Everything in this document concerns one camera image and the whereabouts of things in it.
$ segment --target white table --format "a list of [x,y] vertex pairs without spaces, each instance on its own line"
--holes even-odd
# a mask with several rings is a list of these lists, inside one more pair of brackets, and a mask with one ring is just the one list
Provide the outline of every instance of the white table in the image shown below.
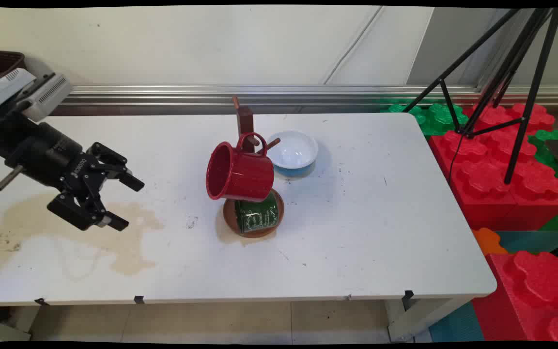
[[[126,156],[146,186],[108,181],[103,202],[130,226],[82,232],[47,210],[54,188],[15,179],[0,192],[0,305],[400,300],[411,290],[424,301],[391,319],[396,340],[496,289],[407,113],[255,115],[264,137],[298,129],[319,144],[306,176],[275,172],[285,217],[260,239],[233,234],[224,201],[206,194],[210,153],[237,141],[234,115],[45,122]],[[8,172],[0,159],[0,179]]]

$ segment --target floor tile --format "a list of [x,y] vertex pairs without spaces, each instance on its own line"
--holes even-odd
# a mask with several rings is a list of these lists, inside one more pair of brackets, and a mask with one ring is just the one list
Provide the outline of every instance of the floor tile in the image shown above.
[[135,305],[50,305],[40,307],[31,340],[119,342]]
[[122,342],[290,344],[290,303],[135,305]]
[[292,303],[293,344],[389,343],[383,301]]

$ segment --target green mug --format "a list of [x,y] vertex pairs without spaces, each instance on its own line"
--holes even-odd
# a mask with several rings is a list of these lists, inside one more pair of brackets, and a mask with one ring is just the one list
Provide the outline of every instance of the green mug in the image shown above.
[[241,234],[275,227],[279,223],[279,206],[272,191],[261,203],[236,200],[234,206]]

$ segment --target wooden mug holder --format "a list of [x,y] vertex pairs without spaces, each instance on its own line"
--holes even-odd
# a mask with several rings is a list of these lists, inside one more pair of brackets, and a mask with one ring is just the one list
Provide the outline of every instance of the wooden mug holder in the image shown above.
[[[236,121],[238,123],[238,137],[240,138],[240,135],[242,133],[254,132],[253,113],[251,112],[251,109],[249,107],[240,105],[240,102],[238,101],[238,97],[234,96],[232,97],[232,100],[234,101],[234,106],[236,108]],[[281,142],[281,139],[274,139],[270,143],[268,143],[266,147],[270,149],[273,146],[277,145],[279,142]],[[242,144],[242,149],[245,152],[253,153],[255,152],[255,146],[257,145],[259,145],[259,141],[257,141],[257,139],[255,139],[255,137],[251,135],[249,137],[246,137],[246,139],[244,140]],[[279,222],[274,227],[254,230],[252,232],[241,234],[241,231],[238,227],[237,218],[236,218],[236,211],[234,205],[235,200],[232,199],[226,199],[225,203],[223,204],[223,218],[225,219],[225,223],[228,224],[228,226],[233,232],[247,238],[259,238],[259,237],[267,236],[268,234],[272,233],[277,229],[279,224],[281,224],[281,220],[283,219],[283,212],[285,210],[285,205],[283,203],[283,198],[281,198],[281,195],[279,195],[279,193],[276,190],[272,190],[272,192],[275,194],[275,197],[277,199],[277,210],[279,211]]]

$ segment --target teal foam block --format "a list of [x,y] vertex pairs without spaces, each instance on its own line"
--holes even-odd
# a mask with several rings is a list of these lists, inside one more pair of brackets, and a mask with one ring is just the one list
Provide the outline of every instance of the teal foam block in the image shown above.
[[496,232],[499,245],[510,254],[527,251],[531,254],[552,252],[558,247],[558,231]]
[[472,302],[430,326],[432,342],[484,342]]

